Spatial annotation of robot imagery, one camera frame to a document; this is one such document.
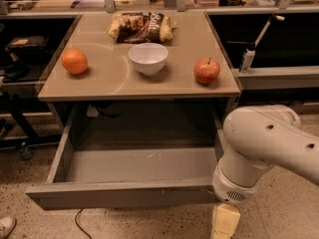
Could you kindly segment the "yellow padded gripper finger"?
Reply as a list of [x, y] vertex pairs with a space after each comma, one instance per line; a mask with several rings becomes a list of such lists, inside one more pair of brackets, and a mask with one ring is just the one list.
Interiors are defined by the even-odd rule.
[[212, 212], [210, 239], [231, 239], [240, 220], [239, 209], [229, 204], [217, 204]]

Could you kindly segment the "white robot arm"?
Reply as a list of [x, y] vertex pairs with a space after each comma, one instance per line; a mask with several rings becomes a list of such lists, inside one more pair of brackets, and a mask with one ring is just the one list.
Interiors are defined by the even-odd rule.
[[221, 203], [213, 209], [211, 239], [231, 239], [238, 207], [251, 199], [260, 177], [284, 167], [319, 184], [319, 137], [301, 129], [297, 113], [285, 106], [241, 107], [222, 124], [223, 155], [212, 186]]

